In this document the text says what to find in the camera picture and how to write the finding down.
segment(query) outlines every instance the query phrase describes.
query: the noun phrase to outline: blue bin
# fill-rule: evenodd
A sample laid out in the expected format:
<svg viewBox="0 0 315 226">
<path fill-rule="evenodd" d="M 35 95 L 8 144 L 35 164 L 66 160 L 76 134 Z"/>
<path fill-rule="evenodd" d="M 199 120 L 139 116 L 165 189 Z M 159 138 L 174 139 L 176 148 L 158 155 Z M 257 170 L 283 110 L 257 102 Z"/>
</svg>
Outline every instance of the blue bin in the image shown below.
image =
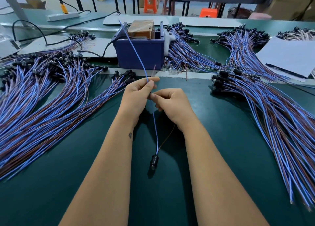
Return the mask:
<svg viewBox="0 0 315 226">
<path fill-rule="evenodd" d="M 128 25 L 125 22 L 112 38 L 119 66 L 127 69 L 143 69 L 129 40 L 119 39 L 121 37 L 126 38 L 123 28 L 128 33 Z M 155 39 L 131 39 L 144 68 L 147 70 L 153 70 L 154 66 L 155 70 L 160 70 L 164 63 L 164 32 L 162 21 L 160 29 L 161 31 L 155 31 Z"/>
</svg>

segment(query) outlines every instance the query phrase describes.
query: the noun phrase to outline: right hand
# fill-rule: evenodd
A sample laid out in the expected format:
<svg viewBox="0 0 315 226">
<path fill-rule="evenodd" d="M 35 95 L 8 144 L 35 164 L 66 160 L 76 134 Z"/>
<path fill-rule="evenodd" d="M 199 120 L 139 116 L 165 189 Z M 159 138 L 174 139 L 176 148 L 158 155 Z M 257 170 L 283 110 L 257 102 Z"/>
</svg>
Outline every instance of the right hand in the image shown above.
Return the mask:
<svg viewBox="0 0 315 226">
<path fill-rule="evenodd" d="M 184 131 L 192 120 L 198 119 L 182 89 L 161 89 L 150 94 L 150 99 L 181 131 Z"/>
</svg>

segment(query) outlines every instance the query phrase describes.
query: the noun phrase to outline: factory floor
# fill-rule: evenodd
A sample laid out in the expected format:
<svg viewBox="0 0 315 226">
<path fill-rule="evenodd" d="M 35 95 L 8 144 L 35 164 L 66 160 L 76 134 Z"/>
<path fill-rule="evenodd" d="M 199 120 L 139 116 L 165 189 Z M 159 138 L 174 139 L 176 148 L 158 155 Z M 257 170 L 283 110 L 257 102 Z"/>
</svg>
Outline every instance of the factory floor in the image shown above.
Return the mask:
<svg viewBox="0 0 315 226">
<path fill-rule="evenodd" d="M 42 0 L 46 1 L 46 9 L 51 9 L 51 10 L 60 10 L 60 3 L 59 0 Z M 74 7 L 78 8 L 77 6 L 77 1 L 76 0 L 63 0 L 66 3 L 73 5 Z M 126 1 L 126 10 L 127 14 L 132 14 L 132 0 L 125 0 Z M 82 7 L 83 9 L 89 9 L 91 11 L 94 11 L 93 3 L 92 0 L 81 0 Z M 95 0 L 95 5 L 97 12 L 114 12 L 116 11 L 116 5 L 115 5 L 115 0 L 105 0 L 105 1 L 97 1 Z M 189 6 L 189 11 L 188 11 L 188 16 L 199 16 L 200 11 L 202 8 L 207 8 L 209 3 L 206 2 L 195 2 L 192 1 Z M 124 12 L 124 5 L 123 5 L 123 0 L 118 0 L 118 6 L 119 6 L 119 11 Z M 223 17 L 227 17 L 227 11 L 230 7 L 237 6 L 237 4 L 226 4 L 224 12 L 223 12 Z M 72 7 L 66 6 L 68 11 L 74 10 Z M 254 10 L 256 5 L 254 4 L 242 4 L 243 8 L 247 9 L 252 9 Z M 163 9 L 163 0 L 159 3 L 159 8 L 157 15 L 162 14 L 162 9 Z M 175 3 L 175 15 L 181 16 L 182 14 L 182 9 L 183 9 L 183 3 Z M 140 14 L 144 15 L 143 13 L 143 8 L 140 8 Z"/>
</svg>

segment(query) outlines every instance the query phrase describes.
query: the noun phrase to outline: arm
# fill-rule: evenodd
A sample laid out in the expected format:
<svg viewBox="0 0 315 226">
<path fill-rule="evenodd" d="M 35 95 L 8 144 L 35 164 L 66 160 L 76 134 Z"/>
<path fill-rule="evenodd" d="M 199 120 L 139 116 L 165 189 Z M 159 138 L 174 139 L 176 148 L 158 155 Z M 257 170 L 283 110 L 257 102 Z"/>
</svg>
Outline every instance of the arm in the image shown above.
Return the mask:
<svg viewBox="0 0 315 226">
<path fill-rule="evenodd" d="M 215 147 L 185 93 L 163 89 L 150 97 L 184 134 L 198 225 L 269 225 Z"/>
<path fill-rule="evenodd" d="M 133 129 L 159 77 L 129 84 L 103 145 L 59 226 L 127 225 Z"/>
</svg>

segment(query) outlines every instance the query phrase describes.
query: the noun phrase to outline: red plastic stool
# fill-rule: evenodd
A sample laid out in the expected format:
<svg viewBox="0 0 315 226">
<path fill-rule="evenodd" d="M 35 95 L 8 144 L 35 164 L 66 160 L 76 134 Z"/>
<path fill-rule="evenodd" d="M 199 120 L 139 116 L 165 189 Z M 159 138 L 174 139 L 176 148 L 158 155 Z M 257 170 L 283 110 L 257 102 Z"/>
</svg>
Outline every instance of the red plastic stool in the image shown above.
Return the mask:
<svg viewBox="0 0 315 226">
<path fill-rule="evenodd" d="M 210 17 L 210 18 L 216 18 L 218 16 L 218 10 L 217 9 L 209 9 L 209 8 L 202 8 L 199 17 Z"/>
<path fill-rule="evenodd" d="M 157 13 L 157 3 L 156 0 L 152 0 L 152 3 L 149 3 L 149 0 L 144 0 L 144 7 L 143 7 L 143 12 L 148 13 L 148 12 Z"/>
</svg>

